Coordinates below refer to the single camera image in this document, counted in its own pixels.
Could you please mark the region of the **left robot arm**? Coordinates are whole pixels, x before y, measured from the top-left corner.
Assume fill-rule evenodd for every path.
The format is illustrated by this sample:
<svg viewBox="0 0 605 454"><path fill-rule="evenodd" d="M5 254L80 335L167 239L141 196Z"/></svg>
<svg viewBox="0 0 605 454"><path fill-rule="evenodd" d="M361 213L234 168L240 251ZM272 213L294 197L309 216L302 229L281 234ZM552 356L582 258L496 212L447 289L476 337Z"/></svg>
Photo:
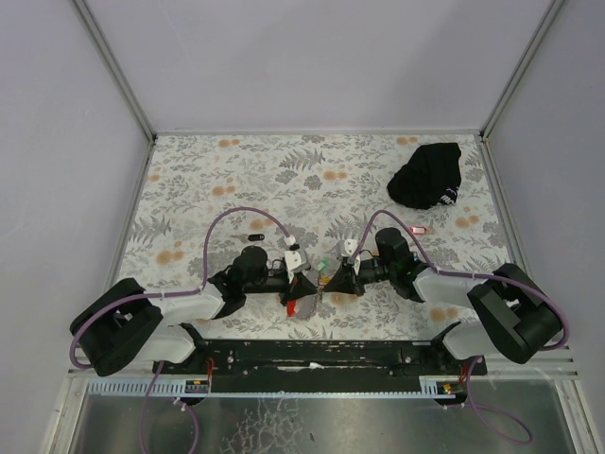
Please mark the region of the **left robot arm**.
<svg viewBox="0 0 605 454"><path fill-rule="evenodd" d="M310 269L297 245L284 252L276 268L268 266L264 249L249 246L201 288L147 293L135 279L122 279L72 321L70 358L101 377L138 358L181 363L196 345L179 328L197 319L230 316L250 294L277 294L283 306L315 295L318 286L306 275Z"/></svg>

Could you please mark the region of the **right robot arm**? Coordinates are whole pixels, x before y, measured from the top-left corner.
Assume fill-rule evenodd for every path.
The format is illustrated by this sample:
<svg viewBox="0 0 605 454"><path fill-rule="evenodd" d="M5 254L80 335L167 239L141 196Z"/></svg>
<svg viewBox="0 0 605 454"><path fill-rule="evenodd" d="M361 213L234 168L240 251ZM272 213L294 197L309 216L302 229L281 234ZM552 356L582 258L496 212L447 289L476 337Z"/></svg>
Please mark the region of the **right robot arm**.
<svg viewBox="0 0 605 454"><path fill-rule="evenodd" d="M567 334L560 311L515 264L492 274L445 271L418 258L396 228L378 231L375 242L378 255L361 260L357 242L342 241L340 266L324 290L362 296L367 285L388 282L409 301L471 308L476 322L455 323L438 336L456 359L499 353L525 364L539 351L557 349L552 341Z"/></svg>

